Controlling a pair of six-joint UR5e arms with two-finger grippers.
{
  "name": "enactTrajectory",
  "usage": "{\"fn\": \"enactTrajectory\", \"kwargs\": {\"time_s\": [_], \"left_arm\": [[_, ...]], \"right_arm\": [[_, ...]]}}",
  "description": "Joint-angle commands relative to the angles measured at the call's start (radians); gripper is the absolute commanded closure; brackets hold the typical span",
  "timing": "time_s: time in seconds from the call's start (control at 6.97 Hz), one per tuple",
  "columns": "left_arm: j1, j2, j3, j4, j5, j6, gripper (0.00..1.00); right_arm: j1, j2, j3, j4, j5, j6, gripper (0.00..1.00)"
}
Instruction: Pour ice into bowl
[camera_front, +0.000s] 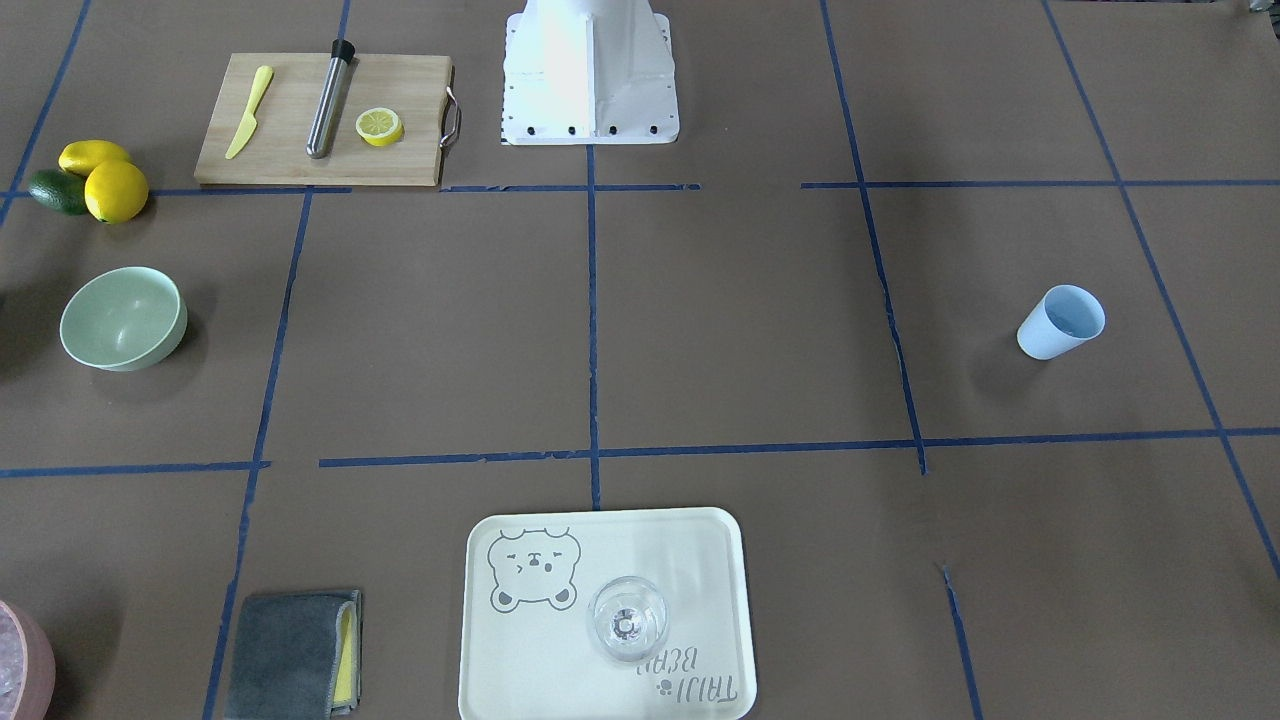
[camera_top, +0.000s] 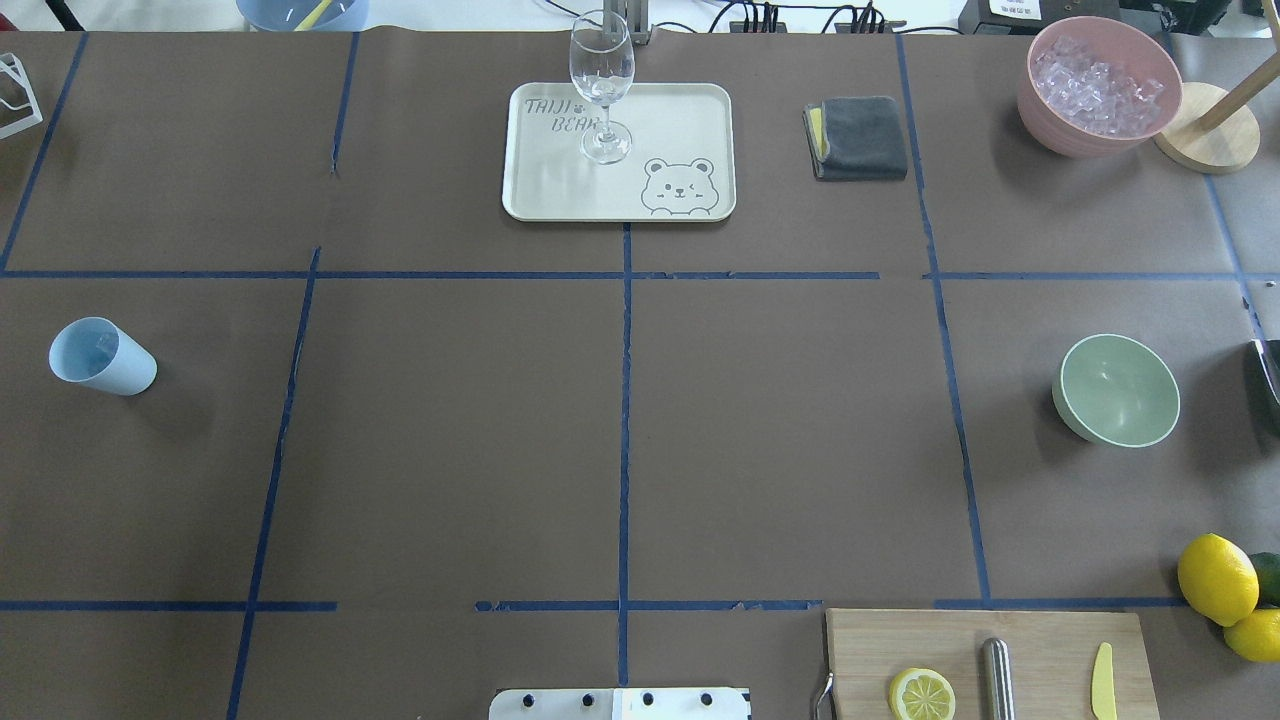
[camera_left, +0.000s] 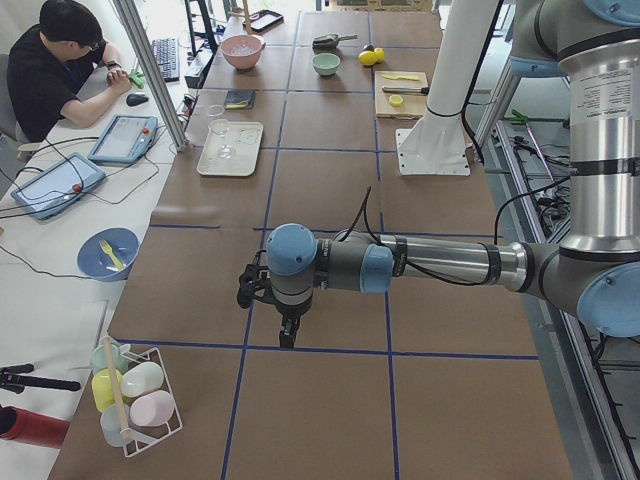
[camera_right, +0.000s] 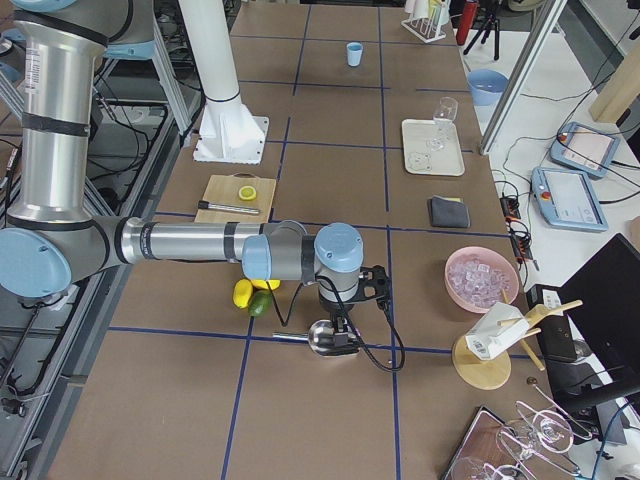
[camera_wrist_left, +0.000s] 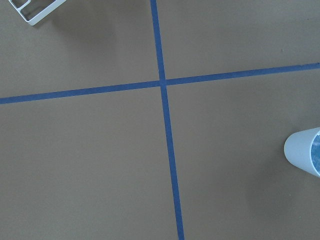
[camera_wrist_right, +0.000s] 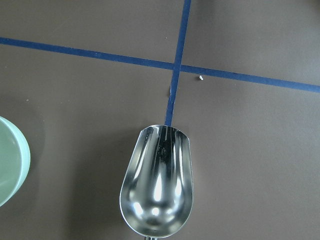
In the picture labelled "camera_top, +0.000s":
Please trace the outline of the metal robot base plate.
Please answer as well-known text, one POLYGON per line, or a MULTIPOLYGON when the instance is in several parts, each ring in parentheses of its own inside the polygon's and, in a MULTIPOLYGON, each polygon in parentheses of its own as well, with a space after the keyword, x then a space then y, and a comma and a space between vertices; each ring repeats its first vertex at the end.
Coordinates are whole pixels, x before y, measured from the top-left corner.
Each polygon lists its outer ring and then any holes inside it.
POLYGON ((507 689, 489 719, 750 719, 750 692, 732 687, 507 689))

